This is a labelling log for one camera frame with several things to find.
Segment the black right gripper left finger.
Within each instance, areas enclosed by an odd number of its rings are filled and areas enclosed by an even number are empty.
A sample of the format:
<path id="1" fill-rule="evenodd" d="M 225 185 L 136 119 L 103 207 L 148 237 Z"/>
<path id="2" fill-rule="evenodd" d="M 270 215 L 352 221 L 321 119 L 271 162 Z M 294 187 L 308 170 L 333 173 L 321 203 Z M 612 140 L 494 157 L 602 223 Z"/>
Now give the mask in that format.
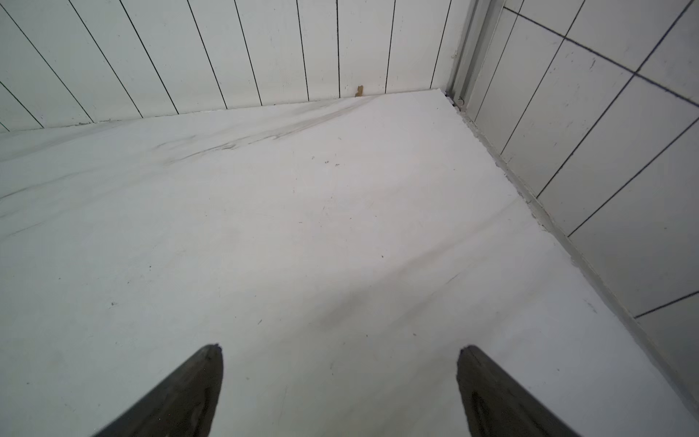
<path id="1" fill-rule="evenodd" d="M 208 436 L 224 376 L 223 351 L 208 344 L 98 436 Z"/>

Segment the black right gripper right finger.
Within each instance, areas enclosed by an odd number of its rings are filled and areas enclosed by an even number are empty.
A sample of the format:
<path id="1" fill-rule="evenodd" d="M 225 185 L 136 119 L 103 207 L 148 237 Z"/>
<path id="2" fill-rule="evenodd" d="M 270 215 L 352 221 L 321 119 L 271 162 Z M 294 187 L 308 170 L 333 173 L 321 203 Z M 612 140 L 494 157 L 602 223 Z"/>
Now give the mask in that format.
<path id="1" fill-rule="evenodd" d="M 456 380 L 472 436 L 576 436 L 475 345 L 460 350 Z"/>

